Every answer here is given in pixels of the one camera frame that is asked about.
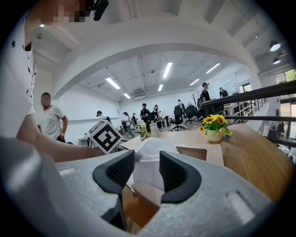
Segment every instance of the star print shirt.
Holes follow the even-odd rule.
[[[16,137],[26,115],[34,113],[36,65],[25,49],[25,17],[19,20],[0,52],[0,135]]]

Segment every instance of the window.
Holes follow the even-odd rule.
[[[240,93],[244,93],[244,92],[251,91],[251,90],[252,90],[252,88],[251,88],[250,83],[240,86]]]

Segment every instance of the white arch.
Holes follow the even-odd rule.
[[[54,77],[54,98],[104,67],[161,51],[206,52],[259,72],[256,62],[237,39],[209,24],[178,17],[131,20],[88,36],[76,51],[64,58]]]

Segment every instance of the white cube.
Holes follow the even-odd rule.
[[[109,154],[122,139],[121,134],[107,120],[99,121],[87,133],[92,142],[105,154]]]

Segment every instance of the hand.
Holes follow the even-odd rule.
[[[61,138],[61,140],[64,140],[64,138],[65,138],[65,133],[64,132],[60,133],[60,138]]]

